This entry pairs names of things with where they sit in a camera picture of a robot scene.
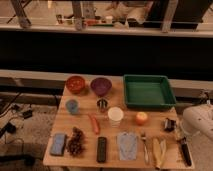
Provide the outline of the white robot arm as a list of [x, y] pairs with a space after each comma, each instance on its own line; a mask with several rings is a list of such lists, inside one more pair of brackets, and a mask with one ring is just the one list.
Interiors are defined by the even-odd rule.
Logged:
[[177, 130], [179, 139], [202, 133], [213, 141], [213, 105], [207, 103], [186, 108], [180, 122], [166, 118], [164, 130]]

